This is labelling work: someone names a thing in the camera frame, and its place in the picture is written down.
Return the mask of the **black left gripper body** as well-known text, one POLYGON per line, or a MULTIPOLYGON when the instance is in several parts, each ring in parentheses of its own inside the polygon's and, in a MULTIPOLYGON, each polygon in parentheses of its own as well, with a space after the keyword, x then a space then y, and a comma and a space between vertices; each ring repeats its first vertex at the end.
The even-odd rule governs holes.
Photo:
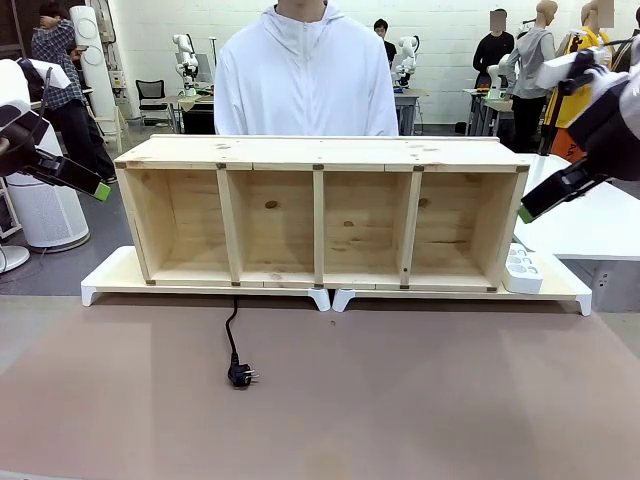
POLYGON ((35 148, 37 127, 27 127, 18 122, 8 125, 1 132, 1 175, 14 173, 32 175, 39 162, 35 148))

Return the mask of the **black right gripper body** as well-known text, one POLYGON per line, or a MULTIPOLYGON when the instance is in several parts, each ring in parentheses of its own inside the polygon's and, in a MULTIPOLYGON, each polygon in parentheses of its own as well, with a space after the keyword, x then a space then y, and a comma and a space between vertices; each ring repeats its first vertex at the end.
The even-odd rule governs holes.
POLYGON ((639 179, 639 77, 596 75, 593 101, 569 126, 584 152, 577 169, 589 180, 639 179))

